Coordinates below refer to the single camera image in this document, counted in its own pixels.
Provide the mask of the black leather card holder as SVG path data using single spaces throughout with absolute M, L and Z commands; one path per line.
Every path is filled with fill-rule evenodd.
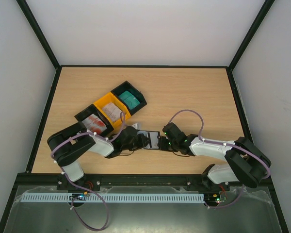
M 147 145 L 142 147 L 143 150 L 158 150 L 160 142 L 159 131 L 138 131 L 137 134 L 143 135 L 147 138 Z

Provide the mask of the white credit card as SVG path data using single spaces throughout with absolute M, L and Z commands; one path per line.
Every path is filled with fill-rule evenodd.
M 159 149 L 159 139 L 160 139 L 160 132 L 147 132 L 149 142 L 149 149 L 150 150 L 158 150 Z

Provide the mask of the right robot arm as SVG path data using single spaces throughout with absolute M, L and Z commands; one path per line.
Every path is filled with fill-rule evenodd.
M 206 168 L 202 185 L 207 190 L 225 182 L 240 182 L 256 188 L 261 180 L 270 176 L 271 161 L 245 137 L 236 141 L 210 140 L 198 134 L 186 135 L 173 122 L 165 125 L 162 131 L 171 152 L 179 152 L 182 156 L 207 156 L 225 162 Z

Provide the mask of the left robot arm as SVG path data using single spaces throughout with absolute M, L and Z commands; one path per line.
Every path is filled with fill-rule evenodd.
M 84 176 L 78 159 L 87 151 L 110 159 L 126 150 L 143 149 L 150 145 L 150 139 L 133 126 L 122 127 L 118 134 L 107 138 L 89 131 L 82 122 L 78 122 L 50 136 L 47 144 L 54 162 L 68 180 L 76 182 Z

